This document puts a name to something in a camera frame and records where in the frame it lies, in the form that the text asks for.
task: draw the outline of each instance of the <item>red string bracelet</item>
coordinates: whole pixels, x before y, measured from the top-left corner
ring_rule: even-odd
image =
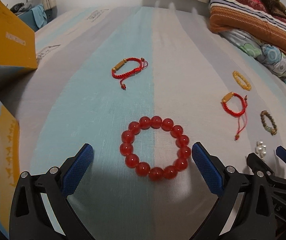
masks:
[[[136,61],[140,65],[139,65],[139,67],[137,67],[137,68],[135,68],[129,72],[126,72],[126,73],[121,74],[121,75],[115,75],[115,72],[118,71],[128,61]],[[125,84],[123,84],[123,81],[125,79],[127,79],[128,77],[130,77],[131,75],[134,75],[136,72],[140,72],[142,69],[146,68],[147,66],[148,66],[148,62],[144,58],[141,58],[141,59],[136,58],[136,57],[125,58],[119,64],[117,64],[114,68],[112,68],[112,77],[114,77],[116,79],[121,79],[121,81],[120,81],[121,88],[123,90],[125,90],[126,86],[125,86]]]
[[[160,167],[151,166],[146,162],[140,162],[139,157],[133,154],[133,145],[135,135],[139,134],[141,129],[148,128],[159,129],[162,127],[164,131],[169,131],[170,134],[176,138],[176,145],[179,147],[179,158],[173,165],[167,166],[162,169]],[[129,129],[124,131],[121,135],[122,144],[120,145],[120,152],[125,157],[125,164],[129,168],[134,169],[137,175],[141,177],[149,176],[151,181],[157,181],[162,178],[174,179],[178,174],[178,171],[183,171],[187,168],[187,158],[191,155],[191,149],[187,146],[189,138],[183,134],[183,128],[180,125],[174,125],[174,122],[170,118],[166,118],[162,121],[161,117],[154,116],[151,119],[147,116],[141,117],[139,122],[131,122]]]
[[[241,112],[238,112],[238,113],[235,113],[233,112],[232,110],[228,109],[226,103],[233,97],[237,97],[241,100],[241,103],[242,103],[242,111]],[[237,132],[236,132],[236,135],[235,135],[235,141],[237,141],[240,137],[240,132],[242,132],[245,127],[246,127],[246,124],[247,124],[247,115],[246,115],[246,108],[247,108],[247,96],[245,96],[245,98],[242,98],[239,94],[237,93],[234,93],[234,92],[230,92],[228,93],[226,96],[223,97],[222,99],[222,106],[223,106],[223,109],[225,112],[227,112],[228,114],[234,116],[234,117],[238,117],[238,129],[237,129]],[[240,129],[240,117],[243,116],[243,114],[245,115],[245,121],[243,119],[243,127]]]

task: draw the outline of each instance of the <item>brown bead bracelet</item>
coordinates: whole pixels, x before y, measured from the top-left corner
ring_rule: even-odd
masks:
[[[273,128],[267,126],[267,124],[265,122],[264,115],[271,121]],[[274,122],[274,119],[268,113],[268,111],[266,111],[266,110],[262,111],[260,116],[261,116],[261,122],[262,122],[262,125],[263,125],[264,129],[267,130],[272,135],[276,135],[276,133],[277,133],[277,126],[276,126],[276,124]]]

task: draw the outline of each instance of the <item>floral blanket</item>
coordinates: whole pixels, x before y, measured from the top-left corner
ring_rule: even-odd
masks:
[[[220,34],[286,83],[286,54],[278,47],[264,43],[239,29],[220,32]]]

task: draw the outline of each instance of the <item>striped blanket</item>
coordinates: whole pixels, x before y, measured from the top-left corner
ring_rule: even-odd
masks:
[[[210,30],[241,29],[286,54],[286,19],[271,16],[259,0],[210,0]]]

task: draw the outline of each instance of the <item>bed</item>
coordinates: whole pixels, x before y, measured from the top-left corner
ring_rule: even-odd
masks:
[[[1,91],[0,99],[20,125],[21,171],[40,174],[60,166],[84,143],[94,162],[68,200],[97,239],[189,239],[211,210],[211,194],[193,161],[173,180],[150,182],[124,164],[121,133],[146,115],[172,118],[211,155],[239,172],[250,173],[246,157],[256,142],[267,145],[265,162],[286,178],[286,165],[274,150],[286,148],[286,85],[259,62],[208,30],[196,13],[161,8],[86,8],[69,11],[37,31],[38,69]],[[127,57],[149,65],[125,80],[111,69]],[[129,62],[118,73],[137,67]],[[234,80],[240,72],[252,86]],[[222,98],[234,91],[248,97],[249,122],[234,141],[237,119],[227,114]],[[233,111],[240,102],[228,103]],[[278,132],[264,130],[267,110]],[[141,161],[164,168],[177,158],[174,138],[159,130],[135,138]],[[228,230],[237,213],[230,216]],[[56,230],[58,223],[51,215]]]

